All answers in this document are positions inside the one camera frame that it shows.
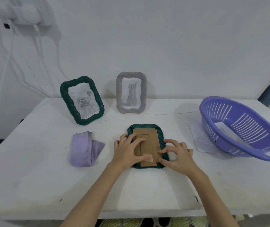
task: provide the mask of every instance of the purple cloth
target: purple cloth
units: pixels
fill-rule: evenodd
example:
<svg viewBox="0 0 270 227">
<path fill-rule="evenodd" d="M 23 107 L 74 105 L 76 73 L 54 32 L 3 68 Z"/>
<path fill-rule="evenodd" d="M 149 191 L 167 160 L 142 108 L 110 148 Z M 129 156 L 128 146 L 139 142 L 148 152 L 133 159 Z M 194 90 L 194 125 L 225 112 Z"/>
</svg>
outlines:
<svg viewBox="0 0 270 227">
<path fill-rule="evenodd" d="M 75 167 L 92 166 L 104 146 L 104 143 L 92 140 L 92 132 L 74 134 L 70 155 L 71 165 Z"/>
</svg>

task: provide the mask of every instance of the person's left hand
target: person's left hand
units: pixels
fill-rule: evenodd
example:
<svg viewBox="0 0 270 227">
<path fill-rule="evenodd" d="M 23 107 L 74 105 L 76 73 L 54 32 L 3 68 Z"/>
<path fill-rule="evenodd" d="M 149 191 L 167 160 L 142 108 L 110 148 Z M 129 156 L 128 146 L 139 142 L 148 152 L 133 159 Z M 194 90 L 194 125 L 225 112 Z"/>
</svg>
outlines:
<svg viewBox="0 0 270 227">
<path fill-rule="evenodd" d="M 120 136 L 120 140 L 116 140 L 114 142 L 114 156 L 111 161 L 111 163 L 114 166 L 117 166 L 121 170 L 125 170 L 131 166 L 133 166 L 135 163 L 150 160 L 152 158 L 152 155 L 144 155 L 144 156 L 135 156 L 134 155 L 134 149 L 135 147 L 140 143 L 145 141 L 144 138 L 137 138 L 136 140 L 131 143 L 134 137 L 136 137 L 137 134 L 123 134 Z"/>
</svg>

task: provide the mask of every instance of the white table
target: white table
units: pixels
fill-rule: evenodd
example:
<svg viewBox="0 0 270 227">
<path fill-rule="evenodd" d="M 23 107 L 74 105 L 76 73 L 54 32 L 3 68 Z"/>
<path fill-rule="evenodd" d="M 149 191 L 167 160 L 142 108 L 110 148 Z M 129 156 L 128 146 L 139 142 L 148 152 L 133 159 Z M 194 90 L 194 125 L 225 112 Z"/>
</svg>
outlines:
<svg viewBox="0 0 270 227">
<path fill-rule="evenodd" d="M 257 100 L 238 100 L 270 122 Z M 0 145 L 0 218 L 64 219 L 101 174 L 114 140 L 135 123 L 155 123 L 165 138 L 185 141 L 233 214 L 270 213 L 270 162 L 198 152 L 190 128 L 201 99 L 148 99 L 142 114 L 121 114 L 115 99 L 104 99 L 102 118 L 77 125 L 62 99 L 43 100 Z M 92 131 L 106 143 L 96 164 L 69 164 L 73 134 Z M 126 170 L 115 183 L 99 218 L 205 215 L 186 176 L 169 168 Z"/>
</svg>

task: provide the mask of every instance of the forearm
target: forearm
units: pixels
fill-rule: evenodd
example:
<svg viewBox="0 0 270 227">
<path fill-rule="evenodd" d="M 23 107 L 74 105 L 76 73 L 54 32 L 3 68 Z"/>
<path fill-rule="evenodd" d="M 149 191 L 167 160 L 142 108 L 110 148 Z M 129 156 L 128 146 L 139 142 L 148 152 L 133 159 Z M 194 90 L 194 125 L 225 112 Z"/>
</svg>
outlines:
<svg viewBox="0 0 270 227">
<path fill-rule="evenodd" d="M 203 171 L 199 169 L 189 178 L 198 192 L 212 227 L 239 227 Z"/>
<path fill-rule="evenodd" d="M 97 181 L 65 218 L 61 227 L 93 227 L 104 202 L 122 171 L 109 163 Z"/>
</svg>

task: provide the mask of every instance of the purple plastic basket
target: purple plastic basket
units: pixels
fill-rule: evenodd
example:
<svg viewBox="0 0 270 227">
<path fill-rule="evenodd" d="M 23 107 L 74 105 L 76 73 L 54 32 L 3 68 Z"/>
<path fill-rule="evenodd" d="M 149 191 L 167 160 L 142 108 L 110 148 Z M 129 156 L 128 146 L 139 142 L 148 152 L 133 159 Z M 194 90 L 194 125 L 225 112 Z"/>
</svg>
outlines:
<svg viewBox="0 0 270 227">
<path fill-rule="evenodd" d="M 206 97 L 200 104 L 202 125 L 211 140 L 223 151 L 239 157 L 270 161 L 270 123 L 251 108 L 219 96 Z M 224 124 L 249 146 L 225 135 L 216 122 Z"/>
</svg>

